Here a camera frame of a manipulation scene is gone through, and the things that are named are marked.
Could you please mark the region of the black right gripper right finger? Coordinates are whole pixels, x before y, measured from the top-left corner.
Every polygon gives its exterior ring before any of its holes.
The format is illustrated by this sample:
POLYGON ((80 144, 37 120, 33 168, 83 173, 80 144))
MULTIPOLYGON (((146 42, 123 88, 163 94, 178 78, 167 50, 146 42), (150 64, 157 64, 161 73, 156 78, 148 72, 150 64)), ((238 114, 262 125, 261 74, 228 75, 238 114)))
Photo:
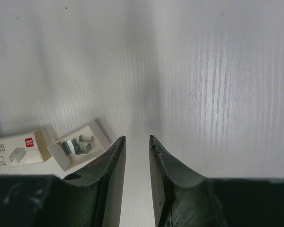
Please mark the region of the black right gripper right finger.
POLYGON ((158 227, 284 227, 284 178, 208 178, 149 140, 158 227))

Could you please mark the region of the small silver staple strip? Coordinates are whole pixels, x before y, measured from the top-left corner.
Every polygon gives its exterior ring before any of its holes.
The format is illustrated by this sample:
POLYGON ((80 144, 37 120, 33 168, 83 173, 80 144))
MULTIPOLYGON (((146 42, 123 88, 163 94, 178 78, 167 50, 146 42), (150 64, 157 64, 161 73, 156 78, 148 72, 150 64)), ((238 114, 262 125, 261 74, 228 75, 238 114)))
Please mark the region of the small silver staple strip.
POLYGON ((77 146, 77 142, 75 139, 71 139, 71 140, 66 140, 64 142, 62 142, 62 148, 63 151, 66 155, 69 154, 75 154, 76 153, 76 146, 77 146))

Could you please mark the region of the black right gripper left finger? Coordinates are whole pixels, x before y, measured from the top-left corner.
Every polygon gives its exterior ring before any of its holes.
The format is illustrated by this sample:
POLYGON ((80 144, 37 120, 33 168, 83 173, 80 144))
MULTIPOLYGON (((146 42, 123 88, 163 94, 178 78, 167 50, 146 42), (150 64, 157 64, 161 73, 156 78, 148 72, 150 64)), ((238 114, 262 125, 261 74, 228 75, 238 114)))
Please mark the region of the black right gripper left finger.
POLYGON ((61 179, 0 175, 0 227, 117 227, 120 224, 126 139, 61 179))

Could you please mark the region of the white red staple box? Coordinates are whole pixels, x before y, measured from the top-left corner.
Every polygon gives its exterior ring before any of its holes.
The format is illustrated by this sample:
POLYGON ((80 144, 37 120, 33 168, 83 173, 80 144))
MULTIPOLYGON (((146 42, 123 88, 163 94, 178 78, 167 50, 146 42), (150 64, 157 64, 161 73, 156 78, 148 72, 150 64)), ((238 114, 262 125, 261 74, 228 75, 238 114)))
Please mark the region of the white red staple box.
POLYGON ((43 163, 52 157, 44 129, 0 138, 0 167, 43 163))

